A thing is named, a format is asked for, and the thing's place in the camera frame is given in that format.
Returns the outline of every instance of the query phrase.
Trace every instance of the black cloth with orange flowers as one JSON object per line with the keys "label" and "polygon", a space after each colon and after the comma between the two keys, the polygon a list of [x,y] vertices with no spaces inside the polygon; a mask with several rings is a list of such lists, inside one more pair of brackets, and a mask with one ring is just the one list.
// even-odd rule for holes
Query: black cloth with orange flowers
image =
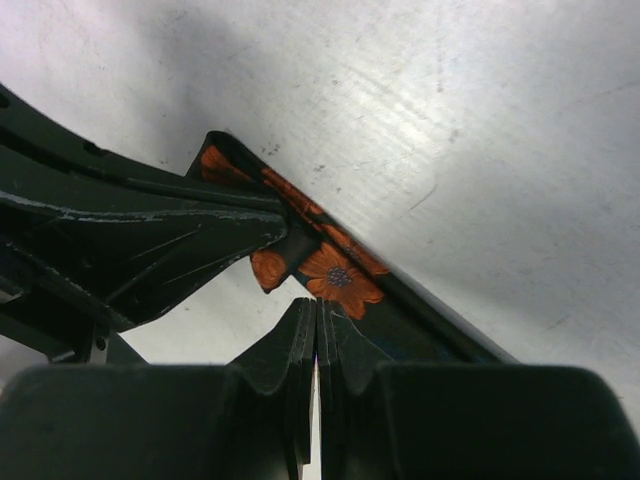
{"label": "black cloth with orange flowers", "polygon": [[507,358],[418,295],[230,135],[207,134],[187,175],[235,189],[275,191],[283,200],[289,234],[251,256],[265,292],[293,275],[316,297],[339,302],[358,330],[396,360],[501,363]]}

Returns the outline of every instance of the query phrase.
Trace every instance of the scratched surface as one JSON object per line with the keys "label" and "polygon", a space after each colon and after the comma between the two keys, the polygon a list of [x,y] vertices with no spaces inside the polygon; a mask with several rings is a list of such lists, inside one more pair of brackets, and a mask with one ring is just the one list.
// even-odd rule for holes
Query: scratched surface
{"label": "scratched surface", "polygon": [[[58,122],[180,173],[232,132],[520,360],[599,372],[640,426],[640,3],[0,9],[1,80]],[[261,296],[246,262],[217,281],[131,341],[229,360],[301,291]]]}

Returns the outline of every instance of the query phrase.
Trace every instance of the flower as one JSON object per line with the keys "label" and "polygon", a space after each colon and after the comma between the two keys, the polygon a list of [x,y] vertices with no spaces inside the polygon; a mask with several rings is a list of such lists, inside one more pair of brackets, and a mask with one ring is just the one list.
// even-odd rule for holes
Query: flower
{"label": "flower", "polygon": [[212,183],[229,183],[235,181],[251,181],[242,170],[232,165],[216,147],[207,148],[200,157],[202,176]]}
{"label": "flower", "polygon": [[335,300],[347,315],[360,320],[366,303],[379,303],[384,294],[347,257],[328,243],[323,243],[300,267],[311,277],[307,289],[316,297]]}
{"label": "flower", "polygon": [[260,286],[267,291],[276,288],[287,271],[284,259],[270,250],[258,250],[251,255],[251,268]]}
{"label": "flower", "polygon": [[303,215],[307,212],[315,213],[316,215],[324,213],[324,211],[314,203],[313,200],[294,187],[291,183],[287,182],[273,169],[269,167],[263,168],[262,175],[265,177],[265,185],[276,189],[283,197],[289,200],[291,206],[295,208],[298,213]]}
{"label": "flower", "polygon": [[356,263],[360,264],[369,275],[384,275],[389,269],[362,248],[353,238],[334,225],[322,225],[322,229],[338,244]]}

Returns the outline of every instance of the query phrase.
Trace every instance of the folded fabric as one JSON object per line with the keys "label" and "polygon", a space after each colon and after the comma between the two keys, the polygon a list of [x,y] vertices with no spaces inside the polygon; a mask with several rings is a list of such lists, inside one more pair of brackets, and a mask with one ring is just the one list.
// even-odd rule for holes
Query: folded fabric
{"label": "folded fabric", "polygon": [[501,355],[448,321],[390,272],[318,204],[239,141],[210,132],[187,174],[235,189],[275,192],[289,234],[251,255],[265,292],[293,275],[316,297],[336,301],[358,330],[396,360],[501,362]]}

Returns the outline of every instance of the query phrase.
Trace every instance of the flower center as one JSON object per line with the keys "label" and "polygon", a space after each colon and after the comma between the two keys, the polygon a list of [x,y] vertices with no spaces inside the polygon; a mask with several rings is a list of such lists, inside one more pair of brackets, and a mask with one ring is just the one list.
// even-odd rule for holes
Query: flower center
{"label": "flower center", "polygon": [[334,287],[346,287],[353,282],[347,270],[342,267],[331,267],[327,272],[327,280]]}

